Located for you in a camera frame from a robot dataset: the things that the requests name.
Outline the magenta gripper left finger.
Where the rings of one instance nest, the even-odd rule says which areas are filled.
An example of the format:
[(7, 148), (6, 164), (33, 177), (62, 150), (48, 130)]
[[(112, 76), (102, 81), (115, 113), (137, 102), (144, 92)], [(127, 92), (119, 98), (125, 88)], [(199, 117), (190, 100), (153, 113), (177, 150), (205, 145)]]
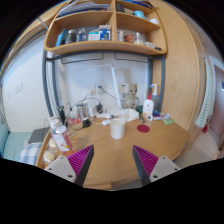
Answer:
[(83, 186), (93, 156), (94, 146), (90, 145), (68, 157), (59, 156), (47, 168), (45, 168), (45, 171), (78, 186)]

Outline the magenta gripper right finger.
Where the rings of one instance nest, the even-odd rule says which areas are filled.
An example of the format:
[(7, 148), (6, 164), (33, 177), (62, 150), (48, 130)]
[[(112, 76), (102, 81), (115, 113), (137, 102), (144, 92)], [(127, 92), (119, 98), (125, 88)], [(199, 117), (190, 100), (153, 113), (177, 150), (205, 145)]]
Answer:
[(133, 146), (132, 155), (143, 186), (180, 170), (168, 157), (157, 157), (136, 145)]

